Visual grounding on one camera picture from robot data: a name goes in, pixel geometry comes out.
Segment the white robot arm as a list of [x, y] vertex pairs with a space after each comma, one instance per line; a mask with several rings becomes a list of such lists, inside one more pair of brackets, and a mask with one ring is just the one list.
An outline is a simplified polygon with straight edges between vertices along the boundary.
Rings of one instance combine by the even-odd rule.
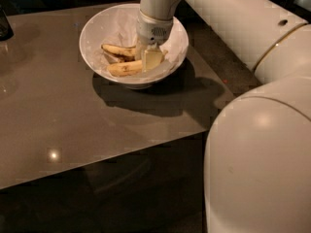
[[[162, 43], [180, 0], [141, 0]], [[261, 85], [215, 119], [204, 159], [208, 233], [311, 233], [310, 25], [269, 0], [185, 0]]]

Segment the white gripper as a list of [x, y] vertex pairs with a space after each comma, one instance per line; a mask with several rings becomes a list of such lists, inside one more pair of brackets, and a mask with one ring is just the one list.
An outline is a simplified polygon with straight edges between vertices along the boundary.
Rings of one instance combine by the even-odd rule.
[[172, 27], [173, 19], [156, 19], [146, 16], [142, 11], [138, 13], [135, 59], [142, 59], [145, 72], [154, 69], [163, 61], [164, 54], [158, 45], [163, 45], [169, 39]]

